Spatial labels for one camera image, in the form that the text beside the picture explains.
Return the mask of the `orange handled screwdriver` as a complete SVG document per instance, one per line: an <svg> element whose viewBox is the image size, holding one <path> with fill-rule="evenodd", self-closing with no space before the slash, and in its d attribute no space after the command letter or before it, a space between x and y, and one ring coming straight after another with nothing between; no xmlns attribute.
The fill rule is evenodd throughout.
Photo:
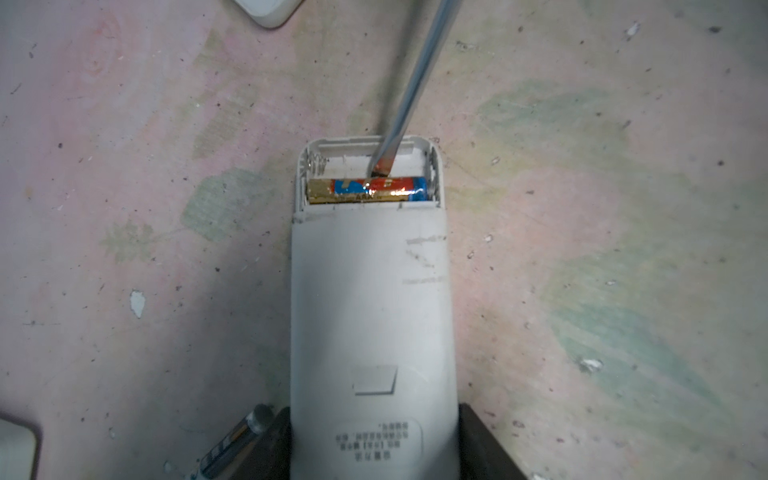
<svg viewBox="0 0 768 480"><path fill-rule="evenodd" d="M462 2L459 0L443 0L440 3L403 93L391 128L371 157L369 177L388 177L390 175L413 112L428 83L431 71L440 55L461 4Z"/></svg>

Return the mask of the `white remote control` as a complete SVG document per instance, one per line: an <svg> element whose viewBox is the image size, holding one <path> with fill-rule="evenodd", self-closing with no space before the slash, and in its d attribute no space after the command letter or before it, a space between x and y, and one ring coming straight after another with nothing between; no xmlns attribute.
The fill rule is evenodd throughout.
<svg viewBox="0 0 768 480"><path fill-rule="evenodd" d="M41 433L27 421L1 414L1 480L37 478Z"/></svg>
<svg viewBox="0 0 768 480"><path fill-rule="evenodd" d="M301 152L291 232L290 475L456 479L459 408L438 147L399 146L388 177L431 199L310 204L311 179L363 179L376 136Z"/></svg>

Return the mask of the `dark grey AAA battery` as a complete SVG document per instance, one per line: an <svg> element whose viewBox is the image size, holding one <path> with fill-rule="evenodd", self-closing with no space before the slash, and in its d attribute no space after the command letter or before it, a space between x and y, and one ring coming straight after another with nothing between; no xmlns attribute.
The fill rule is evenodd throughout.
<svg viewBox="0 0 768 480"><path fill-rule="evenodd" d="M187 479L217 479L240 453L267 431L274 418L274 411L269 405L256 405L203 455Z"/></svg>

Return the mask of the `gold blue AAA battery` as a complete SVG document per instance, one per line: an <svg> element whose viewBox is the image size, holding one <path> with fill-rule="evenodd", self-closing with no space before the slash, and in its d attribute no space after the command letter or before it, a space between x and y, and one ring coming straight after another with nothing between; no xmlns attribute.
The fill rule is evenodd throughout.
<svg viewBox="0 0 768 480"><path fill-rule="evenodd" d="M424 177L311 179L306 184L310 204L418 202L431 199Z"/></svg>

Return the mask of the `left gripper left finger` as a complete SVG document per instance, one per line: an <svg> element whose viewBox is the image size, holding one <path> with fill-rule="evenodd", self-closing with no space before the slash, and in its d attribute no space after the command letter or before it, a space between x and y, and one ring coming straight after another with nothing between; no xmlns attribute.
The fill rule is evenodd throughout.
<svg viewBox="0 0 768 480"><path fill-rule="evenodd" d="M290 408L275 414L268 406L257 406L251 424L257 438L251 451L232 474L232 480L288 480L290 478Z"/></svg>

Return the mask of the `white battery cover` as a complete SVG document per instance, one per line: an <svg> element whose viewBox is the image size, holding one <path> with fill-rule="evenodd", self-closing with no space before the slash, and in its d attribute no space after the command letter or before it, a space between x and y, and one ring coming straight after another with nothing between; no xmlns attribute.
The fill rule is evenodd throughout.
<svg viewBox="0 0 768 480"><path fill-rule="evenodd" d="M275 29L283 25L303 3L302 0L234 0L257 25Z"/></svg>

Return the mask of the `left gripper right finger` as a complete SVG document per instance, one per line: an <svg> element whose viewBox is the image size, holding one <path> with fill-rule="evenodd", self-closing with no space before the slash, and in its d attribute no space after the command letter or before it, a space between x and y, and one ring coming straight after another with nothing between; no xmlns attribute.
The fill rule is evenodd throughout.
<svg viewBox="0 0 768 480"><path fill-rule="evenodd" d="M459 405L462 480L527 480L468 403Z"/></svg>

